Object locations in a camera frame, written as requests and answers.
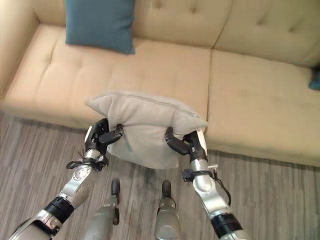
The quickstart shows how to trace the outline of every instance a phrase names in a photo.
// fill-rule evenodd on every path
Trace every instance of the beige couch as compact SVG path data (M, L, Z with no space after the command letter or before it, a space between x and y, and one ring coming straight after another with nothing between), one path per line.
M64 0L0 0L5 111L73 128L125 89L207 119L209 149L320 166L319 0L136 0L135 55L65 44Z

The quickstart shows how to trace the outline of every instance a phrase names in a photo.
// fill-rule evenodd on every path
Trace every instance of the black band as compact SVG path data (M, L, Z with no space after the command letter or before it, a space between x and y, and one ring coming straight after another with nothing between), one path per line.
M57 196L44 210L55 216L63 224L75 209L63 197Z
M222 213L215 216L211 220L211 224L218 238L237 230L243 230L239 221L232 213Z

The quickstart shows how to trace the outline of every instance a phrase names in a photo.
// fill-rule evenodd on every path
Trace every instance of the floor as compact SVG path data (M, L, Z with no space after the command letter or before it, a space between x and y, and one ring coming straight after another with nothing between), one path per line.
M66 164L77 160L85 132L0 112L0 239L51 201L69 180ZM320 239L320 168L275 160L209 152L232 194L232 208L253 240ZM121 181L120 224L113 240L151 240L162 181L172 182L184 240L217 239L200 201L180 167L152 170L111 159L89 200L63 225L56 240L77 240L109 195L111 179Z

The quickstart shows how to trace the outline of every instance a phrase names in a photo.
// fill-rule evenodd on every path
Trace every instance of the seat cushion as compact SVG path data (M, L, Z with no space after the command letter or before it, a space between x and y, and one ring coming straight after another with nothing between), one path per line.
M214 50L208 147L320 166L320 92L310 79L308 68Z
M210 49L135 38L135 55L65 44L65 28L40 24L5 96L7 111L86 128L102 116L85 101L108 90L175 98L207 118Z

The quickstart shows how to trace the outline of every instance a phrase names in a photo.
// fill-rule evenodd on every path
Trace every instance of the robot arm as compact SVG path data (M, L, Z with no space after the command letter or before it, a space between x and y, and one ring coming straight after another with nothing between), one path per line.
M229 208L231 197L221 180L218 179L218 166L208 166L208 153L203 131L193 131L185 135L183 140L179 140L174 137L172 127L168 127L165 140L169 147L176 152L182 155L190 155L192 169L184 170L183 178L186 182L192 182L218 238L220 240L249 240L250 237ZM226 204L225 200L219 195L216 182L228 194L229 204Z
M44 209L22 223L9 240L50 240L90 195L98 172L109 164L107 146L123 135L122 125L109 131L106 118L90 126L85 137L85 153L79 161L72 161L67 169L75 168L70 181Z

